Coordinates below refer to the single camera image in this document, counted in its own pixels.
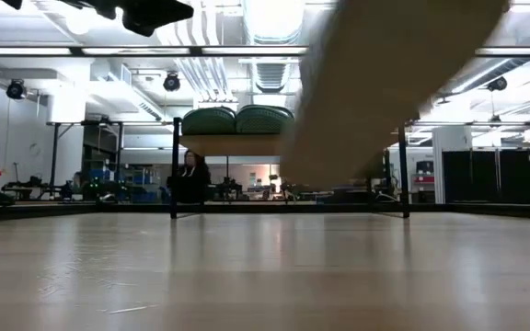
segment security camera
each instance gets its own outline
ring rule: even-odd
[[[502,91],[502,90],[506,89],[506,86],[508,86],[508,82],[506,81],[506,79],[504,77],[500,77],[500,78],[497,78],[497,79],[489,82],[486,85],[486,88],[490,92],[493,92],[493,91]]]
[[[21,79],[12,79],[6,90],[7,97],[13,100],[23,100],[26,98],[27,93],[28,90]]]
[[[167,92],[175,92],[181,87],[181,82],[179,81],[177,73],[168,73],[165,82],[163,82],[163,87]]]

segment ceiling duct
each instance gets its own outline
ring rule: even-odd
[[[521,44],[530,45],[530,38],[528,40],[522,41]],[[497,59],[488,61],[484,64],[483,67],[487,69],[480,74],[473,75],[464,79],[462,77],[461,85],[451,89],[449,93],[444,93],[445,95],[450,94],[460,94],[470,91],[474,88],[484,86],[485,84],[493,81],[494,79],[503,76],[504,74],[509,73],[510,71],[521,67],[530,62],[529,57],[524,58],[514,58],[514,59]]]
[[[295,45],[304,20],[304,0],[243,0],[245,29],[250,45]],[[264,93],[279,93],[292,70],[289,63],[253,63],[251,74]]]

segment ceiling light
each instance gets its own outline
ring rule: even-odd
[[[238,59],[240,64],[299,64],[300,60],[298,59]]]
[[[484,47],[476,50],[476,55],[530,55],[530,47]]]
[[[71,55],[66,47],[0,47],[0,56],[46,56],[46,55]]]
[[[161,147],[124,147],[123,151],[159,151],[164,148]]]
[[[205,55],[240,55],[251,57],[293,57],[301,56],[306,53],[306,46],[241,46],[241,47],[202,47],[202,53]]]
[[[251,35],[285,39],[302,27],[304,0],[269,0],[243,2],[245,21]]]
[[[123,122],[124,126],[167,126],[168,122]]]
[[[85,47],[86,55],[188,55],[187,47]]]

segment blurry wooden board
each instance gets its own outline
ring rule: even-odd
[[[183,135],[179,144],[201,156],[274,156],[280,154],[279,135]]]
[[[282,175],[322,188],[346,182],[472,59],[506,5],[340,0],[306,60],[312,81],[303,83]]]

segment person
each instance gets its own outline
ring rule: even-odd
[[[182,203],[203,203],[209,184],[210,168],[205,158],[189,150],[185,153],[184,164],[179,167],[177,177],[167,182],[172,196]]]
[[[184,164],[179,169],[179,176],[197,178],[203,185],[211,184],[210,168],[206,165],[205,157],[189,150],[185,152]]]

